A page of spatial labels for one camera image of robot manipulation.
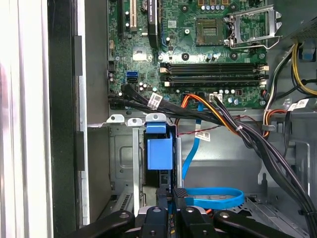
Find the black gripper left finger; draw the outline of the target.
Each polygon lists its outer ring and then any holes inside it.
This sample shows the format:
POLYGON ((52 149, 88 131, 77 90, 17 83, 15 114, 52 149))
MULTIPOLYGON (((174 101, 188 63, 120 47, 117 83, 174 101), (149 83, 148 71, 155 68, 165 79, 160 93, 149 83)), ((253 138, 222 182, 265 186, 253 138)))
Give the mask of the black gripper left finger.
POLYGON ((166 238, 168 237, 167 190, 156 190, 155 206, 140 208, 137 215, 122 210, 111 213, 70 234, 67 238, 166 238))

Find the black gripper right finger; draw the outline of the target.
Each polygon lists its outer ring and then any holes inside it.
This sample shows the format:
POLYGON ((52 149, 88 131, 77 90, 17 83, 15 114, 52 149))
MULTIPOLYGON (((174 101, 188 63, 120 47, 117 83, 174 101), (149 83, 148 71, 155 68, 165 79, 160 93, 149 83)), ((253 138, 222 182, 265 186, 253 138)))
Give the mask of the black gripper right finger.
POLYGON ((176 205, 176 234, 179 238, 290 238, 291 236, 230 210, 219 210, 212 217, 204 209, 187 205, 186 191, 172 192, 176 205))

